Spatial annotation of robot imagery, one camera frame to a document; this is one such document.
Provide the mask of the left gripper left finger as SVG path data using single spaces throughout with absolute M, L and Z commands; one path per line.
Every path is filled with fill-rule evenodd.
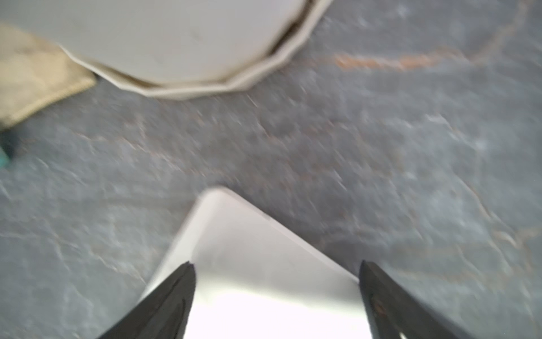
M 187 261 L 101 338 L 183 338 L 195 291 L 196 270 Z

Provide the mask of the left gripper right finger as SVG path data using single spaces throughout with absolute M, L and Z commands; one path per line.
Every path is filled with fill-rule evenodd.
M 419 302 L 379 265 L 363 261 L 359 289 L 373 338 L 471 338 L 443 315 Z

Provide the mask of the silver laptop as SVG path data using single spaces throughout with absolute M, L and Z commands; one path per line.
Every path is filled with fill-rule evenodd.
M 369 338 L 359 280 L 222 186 L 205 190 L 145 288 L 190 262 L 187 338 Z

